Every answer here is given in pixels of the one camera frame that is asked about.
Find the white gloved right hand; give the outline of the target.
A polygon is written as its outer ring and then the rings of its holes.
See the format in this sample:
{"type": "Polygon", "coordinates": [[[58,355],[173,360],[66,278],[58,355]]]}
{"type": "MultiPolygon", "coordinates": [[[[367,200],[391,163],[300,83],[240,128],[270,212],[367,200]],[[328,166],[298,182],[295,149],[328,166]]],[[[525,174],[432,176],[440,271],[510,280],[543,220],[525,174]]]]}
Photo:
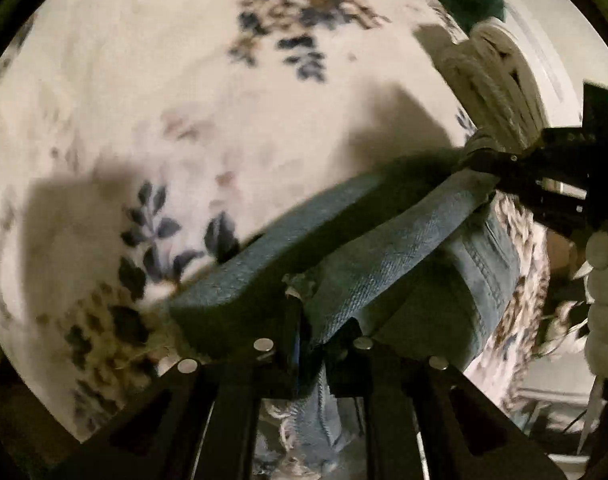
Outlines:
{"type": "Polygon", "coordinates": [[[592,304],[587,315],[585,359],[592,374],[608,380],[608,232],[592,234],[586,260],[592,267],[586,281],[592,304]]]}

